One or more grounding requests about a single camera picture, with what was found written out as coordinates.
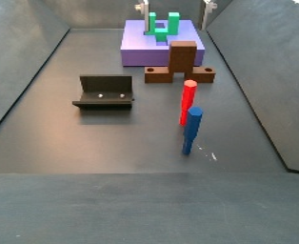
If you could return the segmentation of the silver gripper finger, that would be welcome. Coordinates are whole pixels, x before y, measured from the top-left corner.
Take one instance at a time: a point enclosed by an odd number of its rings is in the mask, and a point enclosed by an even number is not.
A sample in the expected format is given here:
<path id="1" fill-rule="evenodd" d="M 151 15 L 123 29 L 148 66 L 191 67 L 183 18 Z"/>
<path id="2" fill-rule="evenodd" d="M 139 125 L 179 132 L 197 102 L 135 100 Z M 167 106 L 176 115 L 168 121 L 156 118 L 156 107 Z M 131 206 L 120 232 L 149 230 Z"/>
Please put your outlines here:
<path id="1" fill-rule="evenodd" d="M 207 26 L 212 22 L 212 13 L 217 10 L 217 2 L 216 0 L 203 0 L 203 23 L 201 30 L 207 28 Z"/>
<path id="2" fill-rule="evenodd" d="M 145 31 L 149 31 L 149 0 L 139 0 L 135 9 L 144 15 Z"/>

